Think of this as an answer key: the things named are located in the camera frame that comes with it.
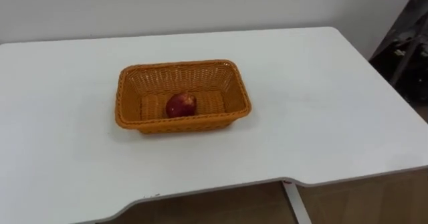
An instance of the table top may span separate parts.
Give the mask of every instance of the table top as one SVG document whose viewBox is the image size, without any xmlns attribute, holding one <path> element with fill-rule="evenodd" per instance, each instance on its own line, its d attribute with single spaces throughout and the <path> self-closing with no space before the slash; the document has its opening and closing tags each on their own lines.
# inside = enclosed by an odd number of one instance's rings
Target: table top
<svg viewBox="0 0 428 224">
<path fill-rule="evenodd" d="M 144 136 L 114 98 L 132 64 L 229 59 L 253 109 Z M 428 125 L 331 27 L 0 45 L 0 223 L 108 219 L 151 199 L 428 166 Z"/>
</svg>

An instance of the wicker basket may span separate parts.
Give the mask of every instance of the wicker basket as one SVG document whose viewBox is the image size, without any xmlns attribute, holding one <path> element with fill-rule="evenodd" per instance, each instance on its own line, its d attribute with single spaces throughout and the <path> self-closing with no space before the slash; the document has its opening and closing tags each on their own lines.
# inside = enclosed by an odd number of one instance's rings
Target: wicker basket
<svg viewBox="0 0 428 224">
<path fill-rule="evenodd" d="M 184 91 L 196 97 L 196 115 L 168 118 L 165 104 Z M 228 60 L 136 65 L 120 73 L 115 115 L 123 128 L 145 134 L 213 130 L 250 111 L 238 69 Z"/>
</svg>

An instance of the apple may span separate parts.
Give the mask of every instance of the apple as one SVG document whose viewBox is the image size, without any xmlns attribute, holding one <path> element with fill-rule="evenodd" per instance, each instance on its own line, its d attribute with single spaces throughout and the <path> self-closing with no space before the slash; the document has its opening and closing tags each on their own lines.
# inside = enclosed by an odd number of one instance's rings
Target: apple
<svg viewBox="0 0 428 224">
<path fill-rule="evenodd" d="M 169 118 L 194 116 L 196 97 L 187 92 L 175 94 L 168 100 L 165 111 Z"/>
</svg>

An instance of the white wall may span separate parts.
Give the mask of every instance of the white wall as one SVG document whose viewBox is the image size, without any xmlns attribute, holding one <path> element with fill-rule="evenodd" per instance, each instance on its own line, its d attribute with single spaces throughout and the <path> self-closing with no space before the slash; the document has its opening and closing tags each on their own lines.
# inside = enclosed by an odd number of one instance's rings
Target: white wall
<svg viewBox="0 0 428 224">
<path fill-rule="evenodd" d="M 0 42 L 331 25 L 366 57 L 408 0 L 0 0 Z"/>
</svg>

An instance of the basket rim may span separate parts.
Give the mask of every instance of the basket rim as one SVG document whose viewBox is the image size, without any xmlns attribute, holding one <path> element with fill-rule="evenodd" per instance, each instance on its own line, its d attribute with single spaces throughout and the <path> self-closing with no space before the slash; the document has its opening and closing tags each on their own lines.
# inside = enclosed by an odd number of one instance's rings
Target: basket rim
<svg viewBox="0 0 428 224">
<path fill-rule="evenodd" d="M 233 74 L 237 78 L 239 89 L 243 94 L 244 108 L 242 110 L 238 110 L 230 113 L 200 114 L 196 116 L 186 116 L 186 117 L 178 117 L 178 118 L 161 118 L 161 119 L 154 119 L 154 120 L 129 121 L 124 119 L 122 115 L 122 108 L 121 108 L 121 105 L 122 105 L 121 93 L 123 92 L 123 89 L 124 89 L 124 77 L 128 72 L 136 69 L 165 68 L 165 67 L 171 67 L 171 66 L 180 67 L 182 65 L 188 66 L 188 65 L 201 65 L 201 64 L 229 64 L 230 65 L 233 71 Z M 124 68 L 119 75 L 114 112 L 115 112 L 116 123 L 120 127 L 134 129 L 134 128 L 144 128 L 145 126 L 149 127 L 149 126 L 152 126 L 153 124 L 156 124 L 158 126 L 159 125 L 167 126 L 171 122 L 181 123 L 181 124 L 198 124 L 198 123 L 207 122 L 207 119 L 209 119 L 210 122 L 216 122 L 216 121 L 222 121 L 222 120 L 233 121 L 238 118 L 247 116 L 251 112 L 251 102 L 249 101 L 247 90 L 243 85 L 241 74 L 239 73 L 239 70 L 237 69 L 236 64 L 230 60 L 199 60 L 199 61 L 185 61 L 185 62 L 166 62 L 166 63 L 159 63 L 159 64 L 136 64 L 136 65 L 132 65 Z"/>
</svg>

